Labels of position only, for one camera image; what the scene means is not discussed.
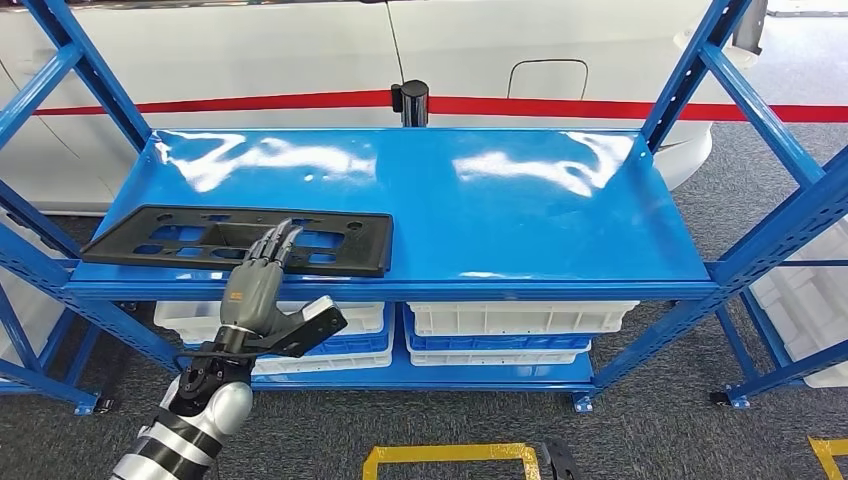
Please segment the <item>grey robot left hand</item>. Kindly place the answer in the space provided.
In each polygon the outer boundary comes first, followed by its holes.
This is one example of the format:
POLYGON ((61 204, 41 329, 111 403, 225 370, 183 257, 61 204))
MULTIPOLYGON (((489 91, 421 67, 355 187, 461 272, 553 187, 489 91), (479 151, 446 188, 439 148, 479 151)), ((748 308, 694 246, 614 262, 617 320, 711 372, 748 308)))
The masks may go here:
POLYGON ((284 266, 303 228, 286 218, 248 249, 229 275, 220 305, 221 325, 267 336, 279 316, 276 302, 284 266))

